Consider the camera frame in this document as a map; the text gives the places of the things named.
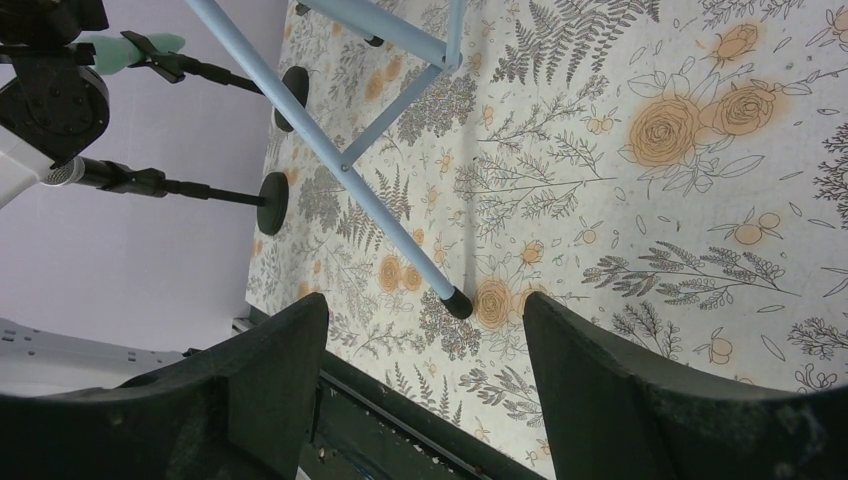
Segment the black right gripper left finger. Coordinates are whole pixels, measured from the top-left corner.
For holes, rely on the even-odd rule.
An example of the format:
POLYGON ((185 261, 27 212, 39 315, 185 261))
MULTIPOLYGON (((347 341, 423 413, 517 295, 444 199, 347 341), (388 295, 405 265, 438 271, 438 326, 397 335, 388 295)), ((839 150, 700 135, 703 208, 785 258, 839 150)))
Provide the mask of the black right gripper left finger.
POLYGON ((1 398, 5 479, 293 479, 329 310, 307 295, 260 325, 112 388, 1 398))

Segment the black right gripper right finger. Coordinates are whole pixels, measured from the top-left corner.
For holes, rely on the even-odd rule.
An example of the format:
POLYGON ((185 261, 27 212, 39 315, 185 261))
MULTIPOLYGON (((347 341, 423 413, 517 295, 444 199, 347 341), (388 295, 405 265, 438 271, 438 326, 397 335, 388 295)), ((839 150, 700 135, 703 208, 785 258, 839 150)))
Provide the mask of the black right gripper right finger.
POLYGON ((843 479, 847 391, 699 371, 535 292, 523 313, 559 479, 843 479))

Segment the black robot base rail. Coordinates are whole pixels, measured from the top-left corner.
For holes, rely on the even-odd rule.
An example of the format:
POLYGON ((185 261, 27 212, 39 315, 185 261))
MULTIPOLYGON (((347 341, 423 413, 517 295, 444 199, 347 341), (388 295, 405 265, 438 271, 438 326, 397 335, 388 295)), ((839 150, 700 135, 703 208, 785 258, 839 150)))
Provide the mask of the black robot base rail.
POLYGON ((280 479, 535 479, 537 473, 326 351, 309 295, 229 343, 228 436, 280 479))

